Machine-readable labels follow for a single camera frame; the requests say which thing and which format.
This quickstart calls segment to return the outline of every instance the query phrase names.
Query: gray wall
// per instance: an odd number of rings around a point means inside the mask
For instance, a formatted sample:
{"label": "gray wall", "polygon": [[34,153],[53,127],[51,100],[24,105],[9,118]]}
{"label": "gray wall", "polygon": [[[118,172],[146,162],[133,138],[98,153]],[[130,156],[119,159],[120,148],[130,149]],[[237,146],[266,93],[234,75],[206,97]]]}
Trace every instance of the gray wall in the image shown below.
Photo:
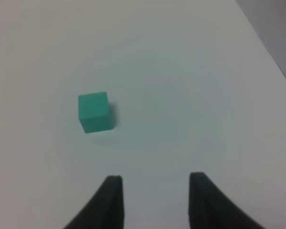
{"label": "gray wall", "polygon": [[236,0],[286,77],[286,0]]}

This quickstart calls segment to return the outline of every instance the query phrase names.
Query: teal block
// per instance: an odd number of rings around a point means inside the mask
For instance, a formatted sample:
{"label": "teal block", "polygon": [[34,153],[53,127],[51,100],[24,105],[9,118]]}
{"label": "teal block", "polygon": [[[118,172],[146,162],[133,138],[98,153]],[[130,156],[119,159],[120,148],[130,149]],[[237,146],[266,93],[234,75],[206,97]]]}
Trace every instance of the teal block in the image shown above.
{"label": "teal block", "polygon": [[85,133],[113,129],[106,92],[79,95],[78,111],[79,120]]}

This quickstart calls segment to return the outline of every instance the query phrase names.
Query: foam cube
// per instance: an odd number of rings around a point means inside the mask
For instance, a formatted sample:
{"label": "foam cube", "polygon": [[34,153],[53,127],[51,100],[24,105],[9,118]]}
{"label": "foam cube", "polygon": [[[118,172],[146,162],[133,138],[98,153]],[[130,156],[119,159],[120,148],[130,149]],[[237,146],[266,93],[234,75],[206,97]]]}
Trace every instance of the foam cube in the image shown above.
{"label": "foam cube", "polygon": [[78,110],[79,120],[85,133],[113,129],[106,92],[79,95]]}

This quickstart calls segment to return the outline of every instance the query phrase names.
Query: white background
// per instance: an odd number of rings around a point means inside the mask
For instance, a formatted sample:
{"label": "white background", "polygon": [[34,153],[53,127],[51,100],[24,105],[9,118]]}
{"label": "white background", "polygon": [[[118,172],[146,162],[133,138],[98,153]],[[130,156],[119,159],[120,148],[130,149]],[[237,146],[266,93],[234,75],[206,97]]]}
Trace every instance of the white background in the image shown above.
{"label": "white background", "polygon": [[286,79],[234,0],[0,0],[0,229],[63,228],[107,175],[125,229],[188,229],[194,171],[286,229]]}

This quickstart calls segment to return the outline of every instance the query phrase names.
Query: green cube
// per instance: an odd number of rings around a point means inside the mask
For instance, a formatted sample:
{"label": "green cube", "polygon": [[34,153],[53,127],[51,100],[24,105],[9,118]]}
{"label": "green cube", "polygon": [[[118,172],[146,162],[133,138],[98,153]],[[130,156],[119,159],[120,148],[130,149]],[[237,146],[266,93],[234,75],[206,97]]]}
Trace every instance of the green cube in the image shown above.
{"label": "green cube", "polygon": [[106,92],[79,95],[78,111],[85,133],[113,129]]}

